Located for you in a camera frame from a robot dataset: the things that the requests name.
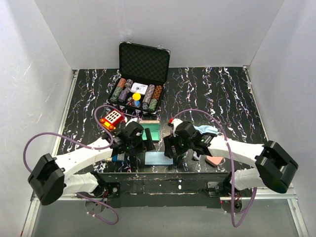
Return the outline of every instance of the poker chip stack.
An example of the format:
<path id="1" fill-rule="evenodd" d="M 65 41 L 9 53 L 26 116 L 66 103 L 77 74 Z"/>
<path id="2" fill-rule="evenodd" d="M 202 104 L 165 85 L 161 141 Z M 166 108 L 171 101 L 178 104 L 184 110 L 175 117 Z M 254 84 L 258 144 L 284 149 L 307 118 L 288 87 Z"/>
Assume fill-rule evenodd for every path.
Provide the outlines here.
<path id="1" fill-rule="evenodd" d="M 120 103 L 124 103 L 128 93 L 130 92 L 130 89 L 133 85 L 133 81 L 131 79 L 127 79 L 126 83 L 125 83 L 125 89 L 120 93 L 119 97 L 118 97 L 118 101 Z"/>
<path id="2" fill-rule="evenodd" d="M 152 96 L 152 100 L 150 101 L 150 104 L 148 107 L 149 112 L 153 113 L 155 111 L 161 92 L 162 92 L 162 86 L 158 85 L 155 88 L 153 96 Z"/>
<path id="3" fill-rule="evenodd" d="M 118 100 L 119 95 L 122 92 L 125 83 L 126 83 L 126 80 L 124 78 L 121 78 L 119 80 L 117 87 L 115 88 L 112 96 L 109 99 L 110 102 L 115 103 Z"/>
<path id="4" fill-rule="evenodd" d="M 148 89 L 146 91 L 146 94 L 145 94 L 145 97 L 143 99 L 143 109 L 144 110 L 147 110 L 148 109 L 148 106 L 149 106 L 149 103 L 150 103 L 150 99 L 154 93 L 154 90 L 155 90 L 155 86 L 153 84 L 150 84 L 148 86 Z"/>

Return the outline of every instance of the red toy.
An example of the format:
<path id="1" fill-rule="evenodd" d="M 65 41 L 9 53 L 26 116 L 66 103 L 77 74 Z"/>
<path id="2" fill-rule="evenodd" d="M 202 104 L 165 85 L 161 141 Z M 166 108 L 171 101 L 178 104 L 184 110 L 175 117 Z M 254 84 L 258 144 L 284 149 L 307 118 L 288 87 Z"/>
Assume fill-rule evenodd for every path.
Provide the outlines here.
<path id="1" fill-rule="evenodd" d="M 102 126 L 104 126 L 107 130 L 113 131 L 115 129 L 115 126 L 119 124 L 119 122 L 121 122 L 122 120 L 123 116 L 119 112 L 113 110 L 104 118 L 101 118 L 100 122 Z"/>

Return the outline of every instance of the blue cloth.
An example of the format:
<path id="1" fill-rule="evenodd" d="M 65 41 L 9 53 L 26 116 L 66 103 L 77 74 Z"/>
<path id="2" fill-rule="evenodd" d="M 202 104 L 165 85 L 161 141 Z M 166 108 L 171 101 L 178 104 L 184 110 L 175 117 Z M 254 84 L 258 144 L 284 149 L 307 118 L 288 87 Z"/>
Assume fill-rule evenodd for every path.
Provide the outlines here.
<path id="1" fill-rule="evenodd" d="M 215 133 L 216 135 L 218 134 L 218 129 L 215 127 L 212 127 L 210 125 L 202 125 L 199 127 L 194 126 L 194 128 L 199 131 L 201 134 L 206 133 L 206 132 L 211 132 Z"/>

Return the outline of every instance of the black metal base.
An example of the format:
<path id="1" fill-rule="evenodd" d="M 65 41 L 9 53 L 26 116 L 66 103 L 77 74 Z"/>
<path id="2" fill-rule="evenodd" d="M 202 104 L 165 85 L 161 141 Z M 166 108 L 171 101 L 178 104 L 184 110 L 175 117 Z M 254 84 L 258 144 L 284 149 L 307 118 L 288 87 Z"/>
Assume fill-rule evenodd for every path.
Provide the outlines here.
<path id="1" fill-rule="evenodd" d="M 219 197 L 205 191 L 207 182 L 222 182 L 226 173 L 99 173 L 106 183 L 119 183 L 119 196 L 108 198 L 115 208 L 135 206 L 206 206 L 221 208 Z"/>

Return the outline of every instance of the open briefcase lid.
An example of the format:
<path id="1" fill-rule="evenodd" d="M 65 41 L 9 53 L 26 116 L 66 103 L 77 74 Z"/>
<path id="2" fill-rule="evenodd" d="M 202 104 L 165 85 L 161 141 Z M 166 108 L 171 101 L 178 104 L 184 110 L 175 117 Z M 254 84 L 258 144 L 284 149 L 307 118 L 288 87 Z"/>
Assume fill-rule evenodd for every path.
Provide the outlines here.
<path id="1" fill-rule="evenodd" d="M 119 44 L 119 71 L 124 78 L 163 85 L 167 81 L 170 51 L 135 43 Z"/>

